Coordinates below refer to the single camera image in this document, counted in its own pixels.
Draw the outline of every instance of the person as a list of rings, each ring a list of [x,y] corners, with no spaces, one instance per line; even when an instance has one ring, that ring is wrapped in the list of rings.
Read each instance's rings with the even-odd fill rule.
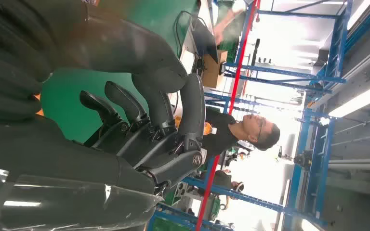
[[[226,16],[213,28],[216,45],[222,42],[224,29],[236,18],[236,16],[245,11],[247,6],[253,1],[254,0],[235,0],[233,2],[232,8],[228,10]]]
[[[216,134],[203,137],[202,148],[207,150],[206,160],[235,146],[239,140],[249,141],[257,149],[265,151],[280,138],[277,125],[260,115],[245,115],[243,121],[237,123],[231,115],[207,107],[205,121],[217,128]]]
[[[205,180],[206,174],[207,172],[202,172],[201,175],[198,176],[198,178],[200,180]],[[235,190],[236,192],[239,192],[239,193],[242,192],[243,189],[245,188],[245,185],[243,182],[232,181],[232,175],[228,175],[225,173],[225,171],[222,171],[222,170],[217,170],[215,172],[215,176],[213,177],[213,184],[222,186],[227,189]],[[203,188],[198,188],[197,192],[200,196],[205,195],[205,189]],[[233,198],[230,196],[226,196],[226,205],[222,210],[226,210],[229,208],[230,199],[233,199]]]

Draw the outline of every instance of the metal rail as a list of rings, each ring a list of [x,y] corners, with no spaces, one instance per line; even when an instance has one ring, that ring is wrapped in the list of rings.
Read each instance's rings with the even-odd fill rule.
[[[337,145],[346,144],[346,143],[361,142],[361,141],[365,141],[365,140],[369,140],[369,139],[370,139],[370,136],[366,136],[366,137],[362,137],[362,138],[358,138],[358,139],[353,139],[353,140],[350,140],[350,141],[344,141],[344,142],[339,142],[339,143],[333,143],[331,146],[337,146]]]
[[[349,127],[349,128],[343,129],[343,130],[341,130],[341,131],[337,131],[337,132],[335,133],[335,135],[337,135],[337,134],[339,134],[339,133],[341,133],[341,132],[345,132],[345,131],[351,130],[351,129],[353,129],[353,128],[357,128],[357,127],[359,127],[359,126],[366,126],[366,125],[368,125],[369,123],[370,123],[370,120],[365,121],[364,123],[360,123],[360,124],[354,125],[354,126],[352,126],[352,127]]]

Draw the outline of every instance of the green workbench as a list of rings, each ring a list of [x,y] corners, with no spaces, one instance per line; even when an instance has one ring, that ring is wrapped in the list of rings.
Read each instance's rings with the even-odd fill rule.
[[[173,23],[180,11],[194,12],[195,5],[196,0],[101,0],[99,7],[104,7],[154,31],[176,52]],[[186,30],[187,28],[180,29],[181,40],[184,39]],[[66,138],[79,142],[86,141],[100,127],[101,121],[95,111],[80,104],[79,93],[86,90],[106,99],[104,84],[107,80],[114,81],[133,92],[148,110],[145,99],[132,84],[130,74],[62,69],[55,71],[43,85],[41,102],[45,116],[57,122]],[[114,106],[125,118],[123,110],[115,104]]]

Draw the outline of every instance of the black cable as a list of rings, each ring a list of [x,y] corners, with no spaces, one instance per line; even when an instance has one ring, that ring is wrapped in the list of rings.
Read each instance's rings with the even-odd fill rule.
[[[183,13],[187,13],[191,17],[196,17],[196,18],[202,20],[202,22],[205,25],[205,27],[208,28],[208,26],[206,26],[205,20],[203,20],[203,18],[201,18],[201,17],[199,17],[199,16],[197,16],[195,14],[192,14],[192,13],[190,13],[188,11],[181,11],[181,12],[179,12],[178,16],[176,17],[176,19],[174,21],[174,27],[175,27],[175,33],[176,33],[175,43],[178,40],[178,43],[176,43],[176,45],[177,46],[179,45],[179,48],[178,47],[176,48],[176,54],[178,55],[178,57],[180,56],[180,51],[181,51],[181,48],[182,48],[181,40],[179,39],[179,34],[178,34],[178,21],[179,21],[179,18],[181,17],[181,15]]]
[[[176,109],[178,108],[178,101],[179,101],[179,94],[178,94],[178,92],[176,92],[176,103],[175,103],[175,107],[173,109],[173,114],[175,114]]]

